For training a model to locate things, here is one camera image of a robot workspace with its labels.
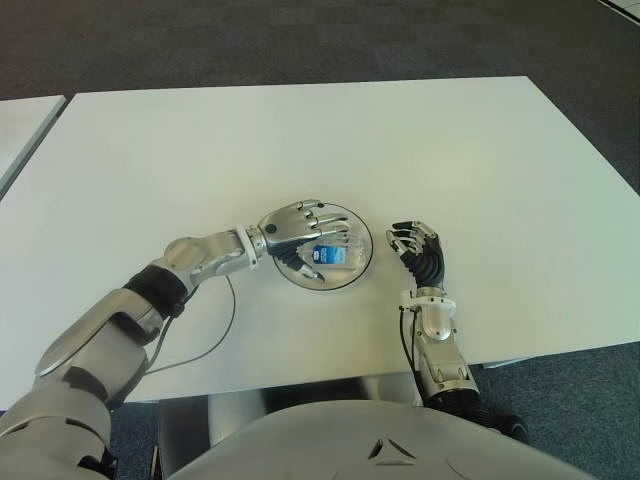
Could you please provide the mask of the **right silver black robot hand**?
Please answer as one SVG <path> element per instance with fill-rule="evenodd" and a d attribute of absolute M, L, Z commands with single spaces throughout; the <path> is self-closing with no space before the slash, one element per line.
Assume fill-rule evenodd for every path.
<path fill-rule="evenodd" d="M 386 231 L 386 239 L 418 289 L 443 287 L 444 254 L 433 229 L 421 221 L 396 222 Z"/>

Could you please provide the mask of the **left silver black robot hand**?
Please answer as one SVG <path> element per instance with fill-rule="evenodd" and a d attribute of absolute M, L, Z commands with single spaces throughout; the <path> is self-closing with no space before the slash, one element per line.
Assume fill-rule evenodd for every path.
<path fill-rule="evenodd" d="M 258 223 L 266 252 L 303 277 L 325 282 L 324 276 L 298 253 L 307 243 L 349 231 L 348 217 L 342 214 L 318 215 L 325 204 L 307 199 L 294 202 L 265 215 Z"/>

